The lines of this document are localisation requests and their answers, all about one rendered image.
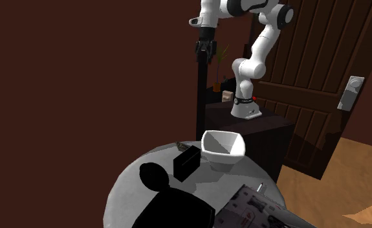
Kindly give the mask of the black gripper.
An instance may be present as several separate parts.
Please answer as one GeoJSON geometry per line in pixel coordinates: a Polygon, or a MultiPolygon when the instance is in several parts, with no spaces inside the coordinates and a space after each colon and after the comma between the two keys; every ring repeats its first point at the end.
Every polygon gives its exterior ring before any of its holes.
{"type": "Polygon", "coordinates": [[[211,64],[212,58],[217,52],[217,42],[215,39],[215,28],[213,27],[200,27],[199,28],[199,40],[195,44],[196,62],[211,64]]]}

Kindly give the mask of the potted plant in orange pot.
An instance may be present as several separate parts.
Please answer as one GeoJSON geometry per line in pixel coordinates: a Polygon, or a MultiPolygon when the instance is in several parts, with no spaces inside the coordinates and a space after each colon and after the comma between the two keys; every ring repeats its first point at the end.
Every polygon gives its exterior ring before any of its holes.
{"type": "Polygon", "coordinates": [[[219,68],[221,62],[228,56],[226,53],[228,50],[229,45],[227,45],[224,49],[218,47],[217,48],[217,72],[216,72],[216,80],[213,84],[213,92],[218,93],[221,91],[221,82],[219,81],[219,68]]]}

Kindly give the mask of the dark low cabinet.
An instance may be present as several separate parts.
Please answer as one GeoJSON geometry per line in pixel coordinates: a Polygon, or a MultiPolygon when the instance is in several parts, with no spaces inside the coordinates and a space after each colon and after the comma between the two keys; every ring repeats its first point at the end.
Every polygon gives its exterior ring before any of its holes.
{"type": "Polygon", "coordinates": [[[222,101],[223,91],[231,91],[235,93],[236,81],[235,77],[228,78],[224,83],[221,83],[220,92],[214,92],[213,86],[206,89],[206,104],[213,104],[222,101]]]}

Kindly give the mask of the white square bowl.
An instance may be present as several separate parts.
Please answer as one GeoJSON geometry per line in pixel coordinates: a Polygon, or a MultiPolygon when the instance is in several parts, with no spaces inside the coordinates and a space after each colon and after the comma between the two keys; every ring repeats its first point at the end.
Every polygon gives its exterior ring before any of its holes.
{"type": "Polygon", "coordinates": [[[206,130],[201,139],[201,154],[219,172],[229,172],[245,156],[245,142],[240,133],[206,130]]]}

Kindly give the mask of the dark robot stand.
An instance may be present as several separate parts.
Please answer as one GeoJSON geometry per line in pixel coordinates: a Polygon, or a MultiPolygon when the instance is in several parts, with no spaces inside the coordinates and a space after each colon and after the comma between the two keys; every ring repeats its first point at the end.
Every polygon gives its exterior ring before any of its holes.
{"type": "Polygon", "coordinates": [[[245,155],[277,181],[295,123],[266,108],[259,109],[259,117],[239,119],[231,115],[232,106],[232,102],[207,104],[205,129],[240,133],[246,145],[245,155]]]}

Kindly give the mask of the brown wooden door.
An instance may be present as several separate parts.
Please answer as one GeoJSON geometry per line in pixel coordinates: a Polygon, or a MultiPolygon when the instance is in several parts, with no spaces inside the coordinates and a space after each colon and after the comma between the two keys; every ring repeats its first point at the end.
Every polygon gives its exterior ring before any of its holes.
{"type": "Polygon", "coordinates": [[[292,21],[254,82],[258,104],[295,124],[284,165],[321,179],[351,116],[351,77],[372,70],[372,0],[280,0],[292,21]]]}

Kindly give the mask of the black open box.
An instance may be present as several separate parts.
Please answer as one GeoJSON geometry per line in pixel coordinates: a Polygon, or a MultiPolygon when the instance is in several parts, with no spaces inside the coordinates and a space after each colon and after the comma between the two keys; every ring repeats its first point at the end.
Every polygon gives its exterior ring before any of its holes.
{"type": "Polygon", "coordinates": [[[201,149],[190,146],[173,160],[173,176],[180,182],[186,180],[195,172],[201,162],[201,149]]]}

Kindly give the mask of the black round object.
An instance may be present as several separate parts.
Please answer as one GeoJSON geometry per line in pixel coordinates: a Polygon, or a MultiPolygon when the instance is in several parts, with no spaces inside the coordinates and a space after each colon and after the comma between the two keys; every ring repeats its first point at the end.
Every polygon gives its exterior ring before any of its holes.
{"type": "Polygon", "coordinates": [[[145,187],[155,192],[163,191],[170,186],[168,173],[157,163],[141,164],[139,176],[145,187]]]}

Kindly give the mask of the large black angular object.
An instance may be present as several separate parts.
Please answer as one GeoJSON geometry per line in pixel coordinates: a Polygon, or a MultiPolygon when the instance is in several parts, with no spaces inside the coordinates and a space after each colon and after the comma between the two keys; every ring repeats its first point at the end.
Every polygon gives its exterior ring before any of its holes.
{"type": "Polygon", "coordinates": [[[213,228],[215,209],[177,188],[159,192],[131,228],[213,228]]]}

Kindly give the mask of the round grey table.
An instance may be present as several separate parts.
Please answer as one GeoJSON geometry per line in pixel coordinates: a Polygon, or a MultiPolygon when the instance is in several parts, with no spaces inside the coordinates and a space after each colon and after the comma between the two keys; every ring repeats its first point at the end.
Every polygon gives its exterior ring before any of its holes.
{"type": "Polygon", "coordinates": [[[264,195],[285,206],[285,200],[272,178],[249,157],[236,163],[231,171],[224,173],[212,170],[202,157],[200,167],[185,181],[173,177],[173,160],[181,152],[175,143],[156,147],[141,155],[119,175],[112,187],[104,212],[104,228],[131,228],[139,214],[155,197],[139,177],[140,165],[156,163],[169,175],[170,186],[189,192],[211,205],[219,212],[242,185],[257,189],[267,186],[264,195]]]}

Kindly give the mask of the grey printed book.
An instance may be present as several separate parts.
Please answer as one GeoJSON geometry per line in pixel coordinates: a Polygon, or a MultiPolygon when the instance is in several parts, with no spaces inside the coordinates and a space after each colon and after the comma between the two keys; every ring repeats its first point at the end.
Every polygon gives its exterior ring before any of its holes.
{"type": "Polygon", "coordinates": [[[317,228],[285,207],[242,185],[215,215],[213,228],[317,228]]]}

